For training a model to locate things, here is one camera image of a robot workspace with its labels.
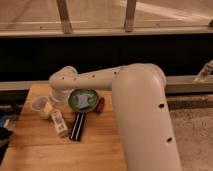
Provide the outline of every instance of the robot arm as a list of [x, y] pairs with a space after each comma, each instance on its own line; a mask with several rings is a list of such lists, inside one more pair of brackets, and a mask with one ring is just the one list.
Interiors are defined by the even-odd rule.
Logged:
[[164, 88], [153, 64], [132, 64], [77, 74], [65, 67], [49, 80], [53, 99], [67, 100], [73, 88], [111, 89], [128, 171], [181, 171]]

